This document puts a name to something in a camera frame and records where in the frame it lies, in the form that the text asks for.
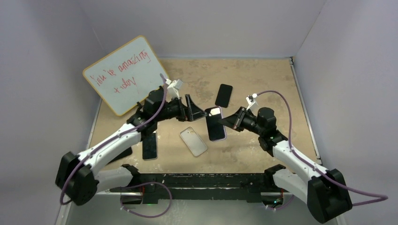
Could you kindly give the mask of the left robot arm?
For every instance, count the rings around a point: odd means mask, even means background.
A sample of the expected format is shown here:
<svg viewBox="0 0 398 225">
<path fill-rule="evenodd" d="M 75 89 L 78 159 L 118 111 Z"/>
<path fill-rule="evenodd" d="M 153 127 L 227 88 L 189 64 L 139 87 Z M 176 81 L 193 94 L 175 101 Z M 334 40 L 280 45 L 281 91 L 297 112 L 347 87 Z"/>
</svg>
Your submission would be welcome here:
<svg viewBox="0 0 398 225">
<path fill-rule="evenodd" d="M 61 189 L 60 204 L 66 205 L 68 196 L 76 205 L 87 203 L 98 191 L 99 180 L 95 176 L 108 163 L 124 156 L 124 152 L 152 134 L 158 122 L 177 119 L 192 122 L 206 117 L 207 113 L 185 95 L 166 101 L 167 90 L 152 90 L 143 104 L 138 103 L 136 112 L 116 132 L 94 147 L 78 154 L 68 152 L 62 156 L 55 184 Z"/>
</svg>

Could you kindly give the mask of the purple-edged phone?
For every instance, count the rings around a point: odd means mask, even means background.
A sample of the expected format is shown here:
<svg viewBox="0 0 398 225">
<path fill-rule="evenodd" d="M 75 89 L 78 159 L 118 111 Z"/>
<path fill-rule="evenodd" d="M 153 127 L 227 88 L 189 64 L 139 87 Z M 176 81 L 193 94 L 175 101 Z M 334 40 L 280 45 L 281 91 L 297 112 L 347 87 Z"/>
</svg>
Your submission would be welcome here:
<svg viewBox="0 0 398 225">
<path fill-rule="evenodd" d="M 221 107 L 215 106 L 205 110 L 208 138 L 212 142 L 225 140 L 227 137 L 224 125 L 219 123 L 223 118 Z"/>
</svg>

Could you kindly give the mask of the black phone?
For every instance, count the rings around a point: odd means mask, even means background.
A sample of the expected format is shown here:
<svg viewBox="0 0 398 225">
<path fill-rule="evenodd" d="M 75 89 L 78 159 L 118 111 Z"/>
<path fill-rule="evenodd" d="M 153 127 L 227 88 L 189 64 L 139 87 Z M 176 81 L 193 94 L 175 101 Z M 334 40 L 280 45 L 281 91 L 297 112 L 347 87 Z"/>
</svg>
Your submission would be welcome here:
<svg viewBox="0 0 398 225">
<path fill-rule="evenodd" d="M 227 108 L 229 106 L 232 90 L 233 87 L 231 85 L 221 84 L 217 93 L 215 105 Z"/>
</svg>

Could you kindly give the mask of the beige phone case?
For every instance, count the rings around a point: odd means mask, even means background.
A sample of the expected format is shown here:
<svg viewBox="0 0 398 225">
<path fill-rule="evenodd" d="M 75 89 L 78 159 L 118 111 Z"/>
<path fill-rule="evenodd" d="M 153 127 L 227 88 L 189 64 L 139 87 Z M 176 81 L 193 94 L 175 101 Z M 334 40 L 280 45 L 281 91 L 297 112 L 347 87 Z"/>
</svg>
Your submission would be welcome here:
<svg viewBox="0 0 398 225">
<path fill-rule="evenodd" d="M 198 157 L 207 151 L 208 146 L 192 127 L 184 129 L 179 135 L 193 156 Z"/>
</svg>

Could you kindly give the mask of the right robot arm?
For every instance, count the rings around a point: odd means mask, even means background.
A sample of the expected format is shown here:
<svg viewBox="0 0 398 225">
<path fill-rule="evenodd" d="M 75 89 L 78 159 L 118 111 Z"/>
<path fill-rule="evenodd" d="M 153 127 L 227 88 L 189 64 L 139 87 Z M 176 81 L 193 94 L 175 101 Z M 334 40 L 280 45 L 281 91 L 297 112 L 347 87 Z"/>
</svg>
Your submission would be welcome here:
<svg viewBox="0 0 398 225">
<path fill-rule="evenodd" d="M 266 175 L 266 189 L 274 191 L 280 187 L 292 193 L 306 203 L 314 219 L 322 224 L 352 209 L 348 191 L 339 186 L 345 184 L 342 173 L 315 163 L 292 146 L 277 129 L 274 110 L 263 107 L 254 115 L 241 107 L 219 123 L 238 132 L 246 129 L 257 134 L 261 148 L 290 167 Z"/>
</svg>

